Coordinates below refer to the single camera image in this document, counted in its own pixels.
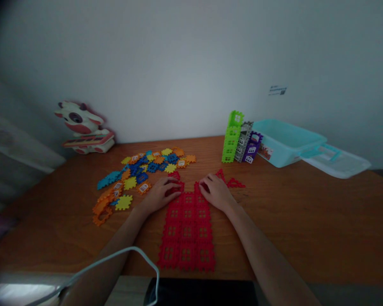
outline hand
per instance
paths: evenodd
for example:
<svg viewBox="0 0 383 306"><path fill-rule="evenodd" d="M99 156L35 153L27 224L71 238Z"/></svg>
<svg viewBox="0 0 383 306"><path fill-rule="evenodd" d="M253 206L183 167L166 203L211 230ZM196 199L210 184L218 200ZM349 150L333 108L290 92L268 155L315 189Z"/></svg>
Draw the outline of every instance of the hand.
<svg viewBox="0 0 383 306"><path fill-rule="evenodd" d="M209 173L205 178L202 178L199 182L199 188L206 200L223 212L238 205L224 181L214 174Z"/></svg>
<svg viewBox="0 0 383 306"><path fill-rule="evenodd" d="M148 195L139 204L139 207L143 209L148 215L154 213L160 208L167 205L170 201L173 201L178 196L181 195L181 192L172 193L169 196L165 196L166 191L174 187L180 187L181 185L176 184L177 178L174 177L165 177L161 178L157 183L150 189Z"/></svg>

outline purple building block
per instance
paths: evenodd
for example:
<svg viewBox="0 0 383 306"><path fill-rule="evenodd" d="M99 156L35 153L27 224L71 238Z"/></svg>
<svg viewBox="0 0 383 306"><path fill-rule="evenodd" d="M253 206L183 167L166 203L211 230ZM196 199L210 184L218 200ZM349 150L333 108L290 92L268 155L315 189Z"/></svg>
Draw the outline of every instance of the purple building block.
<svg viewBox="0 0 383 306"><path fill-rule="evenodd" d="M250 134L250 138L248 139L248 144L246 147L246 151L244 152L243 162L249 162L252 164L254 157L256 156L258 149L261 145L261 140L263 136L260 133L252 131Z"/></svg>

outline white cable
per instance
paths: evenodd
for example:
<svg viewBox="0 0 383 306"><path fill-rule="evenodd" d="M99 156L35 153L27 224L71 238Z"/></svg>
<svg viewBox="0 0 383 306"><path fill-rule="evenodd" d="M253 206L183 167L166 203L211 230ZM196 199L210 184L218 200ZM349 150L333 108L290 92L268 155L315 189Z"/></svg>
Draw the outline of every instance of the white cable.
<svg viewBox="0 0 383 306"><path fill-rule="evenodd" d="M26 306L37 306L37 305L40 305L41 303L45 302L46 300L52 298L53 296L57 295L58 293L61 292L62 289L72 285L82 274L84 274L85 272L87 272L88 270L96 267L97 265L105 262L105 261L108 261L109 259L115 257L115 256L118 256L122 253L125 253L127 251L136 251L138 252L139 254L142 255L142 257L146 260L146 262L156 271L156 275L157 275L157 279L156 279L156 300L153 301L152 303L150 303L149 305L147 306L153 306L157 303L157 289L159 287L159 278L160 278L160 274L159 274L159 269L157 268L157 266L152 263L152 261L149 259L149 257L141 250L139 249L138 247L135 247L135 246L130 246L128 248L125 248L125 249L122 249L120 251L117 251L109 256L106 256L105 258L102 258L96 262L94 262L93 264L90 264L89 266L87 266L86 268L82 269L81 271L79 271L77 274L73 275L69 281L67 281L66 283L64 283L62 286L60 286L57 290L55 290L54 292L50 293L49 295L46 295L45 297L42 297L34 302L31 302L30 304L27 304Z"/></svg>

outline light blue plastic box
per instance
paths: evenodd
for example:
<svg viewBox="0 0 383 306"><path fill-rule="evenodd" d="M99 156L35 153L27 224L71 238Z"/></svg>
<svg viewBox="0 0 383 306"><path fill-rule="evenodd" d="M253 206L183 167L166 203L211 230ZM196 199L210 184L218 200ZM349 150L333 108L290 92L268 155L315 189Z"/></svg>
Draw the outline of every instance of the light blue plastic box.
<svg viewBox="0 0 383 306"><path fill-rule="evenodd" d="M254 122L252 130L264 136L258 155L278 168L301 160L305 152L312 155L327 141L322 135L275 119Z"/></svg>

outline box handle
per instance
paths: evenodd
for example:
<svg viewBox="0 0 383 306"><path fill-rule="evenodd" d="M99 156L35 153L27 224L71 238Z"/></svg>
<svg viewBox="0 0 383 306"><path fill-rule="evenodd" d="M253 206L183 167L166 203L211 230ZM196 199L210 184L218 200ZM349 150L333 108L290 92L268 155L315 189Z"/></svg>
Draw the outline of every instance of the box handle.
<svg viewBox="0 0 383 306"><path fill-rule="evenodd" d="M335 147L332 147L332 146L330 146L328 144L321 144L317 148L314 148L312 150L309 150L309 151L301 153L300 156L303 159L309 159L309 158L314 157L314 156L318 156L318 155L321 155L321 154L326 154L326 150L324 150L324 149L320 150L321 147L323 147L323 148L325 148L325 149L327 149L327 150L329 150L329 151L334 153L334 155L329 159L331 162L334 162L342 153L340 150L338 150Z"/></svg>

